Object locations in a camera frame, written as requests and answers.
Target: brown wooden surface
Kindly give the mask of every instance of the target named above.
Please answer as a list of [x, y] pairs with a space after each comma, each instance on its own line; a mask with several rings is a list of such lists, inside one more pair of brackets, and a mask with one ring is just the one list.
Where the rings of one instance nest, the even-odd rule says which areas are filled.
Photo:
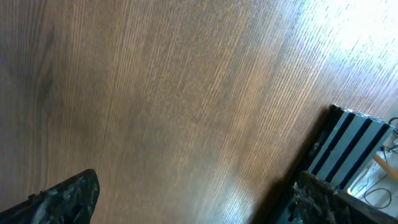
[[330, 103], [398, 94], [385, 1], [0, 2], [0, 210], [86, 168], [92, 223], [247, 223]]

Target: wood grain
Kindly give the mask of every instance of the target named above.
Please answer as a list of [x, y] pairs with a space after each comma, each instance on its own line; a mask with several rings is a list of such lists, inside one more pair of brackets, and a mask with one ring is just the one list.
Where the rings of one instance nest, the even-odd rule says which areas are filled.
[[384, 116], [397, 3], [0, 2], [0, 210], [87, 168], [92, 223], [249, 223], [327, 105]]

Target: dark wood stain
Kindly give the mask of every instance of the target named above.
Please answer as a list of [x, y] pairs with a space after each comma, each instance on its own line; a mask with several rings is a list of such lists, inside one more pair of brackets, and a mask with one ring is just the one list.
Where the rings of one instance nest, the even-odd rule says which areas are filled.
[[0, 210], [94, 168], [93, 223], [250, 222], [327, 105], [396, 100], [393, 3], [1, 1]]

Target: black object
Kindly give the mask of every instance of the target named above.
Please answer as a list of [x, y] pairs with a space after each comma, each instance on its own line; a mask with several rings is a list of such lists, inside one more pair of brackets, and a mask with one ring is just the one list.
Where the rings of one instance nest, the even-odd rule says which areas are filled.
[[301, 172], [294, 185], [303, 224], [393, 224], [395, 218], [333, 188], [309, 172]]
[[97, 175], [88, 169], [0, 213], [0, 224], [89, 224], [99, 195]]
[[266, 223], [298, 223], [292, 186], [301, 171], [309, 171], [346, 190], [380, 149], [393, 128], [380, 119], [331, 105], [322, 130], [289, 180]]

